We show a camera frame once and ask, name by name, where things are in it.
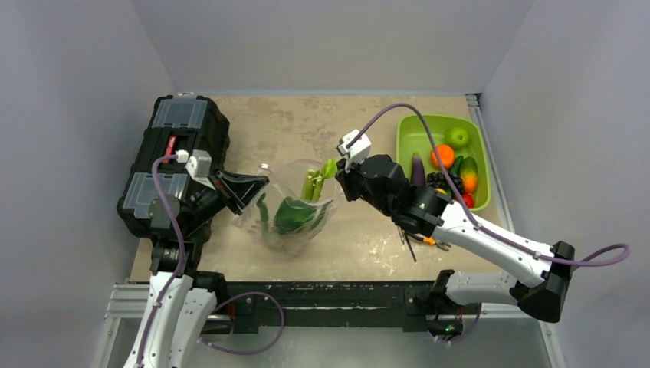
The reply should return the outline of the clear zip top bag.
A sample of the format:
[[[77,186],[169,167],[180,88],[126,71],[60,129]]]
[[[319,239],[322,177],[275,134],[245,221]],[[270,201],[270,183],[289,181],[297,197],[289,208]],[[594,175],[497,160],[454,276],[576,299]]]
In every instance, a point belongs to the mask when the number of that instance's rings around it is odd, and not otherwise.
[[[289,255],[300,254],[323,231],[343,201],[334,179],[336,159],[299,159],[279,166],[262,163],[258,174],[269,183],[233,225],[260,245]]]

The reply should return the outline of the green toy bok choy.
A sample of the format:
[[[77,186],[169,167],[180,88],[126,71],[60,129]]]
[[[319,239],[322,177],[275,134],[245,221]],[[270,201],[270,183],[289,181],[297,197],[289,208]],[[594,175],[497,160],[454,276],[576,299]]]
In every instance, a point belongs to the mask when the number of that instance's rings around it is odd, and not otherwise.
[[[329,204],[314,205],[301,199],[285,197],[274,215],[274,230],[292,235],[315,230],[327,217]]]

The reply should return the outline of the toy leek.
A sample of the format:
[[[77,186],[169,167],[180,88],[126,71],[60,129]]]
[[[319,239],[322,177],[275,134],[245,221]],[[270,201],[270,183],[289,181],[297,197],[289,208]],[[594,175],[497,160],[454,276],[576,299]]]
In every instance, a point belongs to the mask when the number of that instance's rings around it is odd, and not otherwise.
[[[320,200],[324,183],[333,178],[337,172],[337,160],[327,160],[320,169],[309,169],[304,178],[300,197],[309,202]]]

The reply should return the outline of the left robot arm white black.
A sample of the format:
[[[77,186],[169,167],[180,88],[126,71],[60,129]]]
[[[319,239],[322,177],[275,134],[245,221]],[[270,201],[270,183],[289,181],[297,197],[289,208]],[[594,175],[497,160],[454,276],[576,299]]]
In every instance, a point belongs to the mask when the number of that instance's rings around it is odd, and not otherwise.
[[[153,243],[146,306],[125,367],[181,367],[199,342],[210,314],[228,306],[222,274],[198,271],[209,222],[221,210],[239,215],[269,183],[266,176],[218,167],[186,171],[199,186],[193,196],[163,185],[155,161],[149,174],[155,193],[146,207],[145,236]]]

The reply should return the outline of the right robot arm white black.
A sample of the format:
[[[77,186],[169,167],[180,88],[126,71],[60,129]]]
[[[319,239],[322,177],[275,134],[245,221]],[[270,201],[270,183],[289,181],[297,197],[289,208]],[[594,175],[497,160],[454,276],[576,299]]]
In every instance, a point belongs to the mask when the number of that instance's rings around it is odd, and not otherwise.
[[[441,312],[463,304],[517,306],[538,320],[560,321],[573,270],[575,248],[532,241],[464,210],[458,200],[427,186],[414,186],[402,167],[385,155],[361,163],[342,158],[337,182],[350,202],[362,199],[401,230],[457,245],[497,265],[499,274],[442,272],[430,301]]]

